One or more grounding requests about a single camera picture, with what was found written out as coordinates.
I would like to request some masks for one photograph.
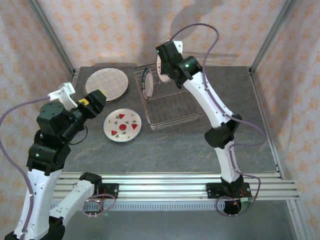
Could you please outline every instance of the floral wallpaper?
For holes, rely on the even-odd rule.
[[[55,91],[70,75],[25,0],[0,1],[0,114]],[[44,102],[22,107],[6,117],[1,141],[24,169],[28,149],[39,129],[36,118]],[[16,227],[26,195],[20,173],[0,153],[0,239]]]
[[[320,236],[319,13],[319,0],[297,1],[257,71],[281,165],[297,180],[314,239]]]
[[[192,23],[220,31],[207,63],[249,66],[286,0],[39,0],[75,68],[156,62],[155,47]],[[215,33],[204,26],[177,36],[202,61]]]

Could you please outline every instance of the cable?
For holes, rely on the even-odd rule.
[[[98,197],[111,197],[114,201],[113,204],[108,207],[106,210],[103,209],[103,207],[101,206],[101,204],[95,200],[90,200],[90,199],[94,199],[94,198],[98,198]],[[112,209],[115,205],[116,205],[116,197],[108,194],[108,193],[103,193],[103,194],[97,194],[97,195],[92,195],[91,197],[89,197],[87,199],[87,201],[82,205],[82,212],[84,215],[88,216],[88,217],[98,217],[99,215],[105,214],[106,212],[108,212],[110,209]],[[97,204],[99,207],[102,207],[102,210],[99,213],[94,213],[94,215],[92,215],[91,213],[86,213],[85,207],[88,203],[95,203]]]
[[[0,126],[2,125],[5,117],[11,113],[12,111],[20,108],[20,107],[23,107],[23,106],[26,106],[26,105],[29,105],[29,104],[34,104],[34,103],[37,103],[37,102],[40,102],[40,101],[44,101],[44,100],[49,100],[50,98],[47,96],[47,97],[44,97],[44,98],[40,98],[40,99],[37,99],[37,100],[32,100],[32,101],[27,101],[25,103],[21,103],[17,106],[14,106],[12,108],[10,108],[9,110],[7,110],[0,118]],[[26,215],[26,218],[25,218],[25,222],[24,222],[24,225],[23,225],[23,228],[22,228],[22,235],[20,236],[20,239],[21,240],[24,240],[25,239],[25,234],[26,234],[26,230],[27,230],[27,227],[28,227],[28,224],[29,224],[29,221],[30,221],[30,218],[31,218],[31,214],[32,214],[32,211],[34,209],[34,190],[32,188],[32,185],[31,185],[31,182],[28,178],[28,175],[25,173],[25,171],[19,167],[11,158],[10,156],[8,155],[2,141],[1,141],[1,138],[0,138],[0,148],[3,152],[3,155],[5,156],[5,158],[9,161],[9,163],[11,163],[20,173],[21,175],[23,176],[24,178],[24,181],[27,185],[27,188],[29,190],[29,193],[30,193],[30,203],[29,203],[29,210],[28,210],[28,213]]]
[[[83,138],[82,140],[76,142],[76,143],[69,143],[69,145],[77,145],[77,144],[80,144],[80,143],[82,143],[82,142],[87,138],[87,136],[88,136],[88,128],[87,128],[87,126],[84,126],[84,128],[85,128],[85,136],[84,136],[84,138]]]
[[[267,136],[265,134],[265,132],[260,128],[258,127],[257,125],[251,123],[251,122],[248,122],[248,121],[244,121],[244,120],[240,120],[240,119],[237,119],[235,117],[232,117],[230,116],[229,114],[226,113],[226,111],[219,105],[219,103],[216,101],[215,97],[213,96],[213,94],[210,92],[210,89],[208,88],[208,84],[207,84],[207,81],[206,81],[206,60],[211,52],[211,50],[214,48],[214,46],[216,45],[216,43],[218,42],[219,40],[219,31],[212,25],[209,25],[209,24],[206,24],[206,23],[193,23],[193,24],[190,24],[188,26],[185,26],[184,28],[180,29],[179,31],[177,31],[172,37],[171,37],[171,41],[175,38],[175,36],[177,36],[179,33],[181,33],[183,30],[185,29],[188,29],[190,27],[193,27],[193,26],[205,26],[205,27],[208,27],[208,28],[211,28],[215,31],[216,33],[216,39],[214,40],[213,44],[209,47],[208,51],[205,53],[205,56],[203,58],[203,64],[202,64],[202,80],[203,80],[203,83],[204,83],[204,86],[205,86],[205,89],[206,89],[206,92],[208,93],[210,99],[213,101],[213,103],[217,106],[217,108],[222,112],[222,114],[224,114],[226,117],[228,117],[229,119],[231,120],[234,120],[238,123],[241,123],[241,124],[245,124],[245,125],[248,125],[254,129],[256,129],[263,137],[263,140],[259,143],[254,143],[254,144],[245,144],[245,143],[234,143],[232,145],[229,146],[228,150],[229,150],[229,156],[230,156],[230,160],[231,160],[231,165],[232,165],[232,168],[233,170],[242,175],[242,176],[245,176],[245,177],[248,177],[248,178],[254,178],[254,179],[257,179],[258,180],[258,188],[256,190],[256,193],[255,193],[255,196],[253,198],[253,202],[252,204],[250,205],[249,208],[251,208],[254,203],[256,202],[256,199],[258,197],[258,193],[259,193],[259,190],[260,190],[260,187],[261,187],[261,180],[259,177],[257,176],[253,176],[253,175],[249,175],[249,174],[245,174],[245,173],[242,173],[241,171],[239,171],[237,168],[236,168],[236,165],[235,165],[235,162],[234,162],[234,159],[233,159],[233,156],[232,156],[232,149],[235,147],[235,146],[242,146],[242,147],[258,147],[258,146],[262,146],[266,139],[267,139]],[[218,210],[218,202],[219,200],[223,199],[223,198],[227,198],[227,199],[231,199],[232,201],[234,201],[236,204],[238,204],[238,202],[232,198],[232,197],[229,197],[229,196],[221,196],[217,199],[216,203],[215,203],[215,206],[216,206],[216,209],[217,209],[217,212],[223,216],[234,216],[234,215],[230,215],[230,214],[226,214],[224,212],[221,212]]]

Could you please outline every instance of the plate with red hearts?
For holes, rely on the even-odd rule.
[[[105,119],[103,131],[112,141],[129,142],[140,132],[142,121],[138,113],[122,108],[111,112]]]

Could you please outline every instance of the round plate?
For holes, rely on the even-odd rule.
[[[142,74],[142,95],[144,100],[148,101],[154,92],[154,77],[149,68],[146,68]]]
[[[111,112],[105,119],[103,131],[112,141],[129,142],[140,132],[141,118],[135,111],[122,108]]]
[[[161,75],[161,59],[159,54],[156,55],[156,72],[158,73],[158,77],[162,83],[167,84],[169,82],[170,77],[168,77],[168,75]]]
[[[102,90],[106,96],[106,102],[120,98],[129,85],[127,75],[116,68],[104,68],[94,72],[85,82],[83,93],[85,95]]]

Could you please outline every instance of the wire dish rack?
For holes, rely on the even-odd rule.
[[[149,68],[153,76],[153,94],[146,101],[142,94],[142,74]],[[152,130],[163,129],[201,118],[205,112],[194,96],[184,87],[178,89],[173,80],[162,83],[156,64],[138,66],[133,69],[135,82],[146,119]]]

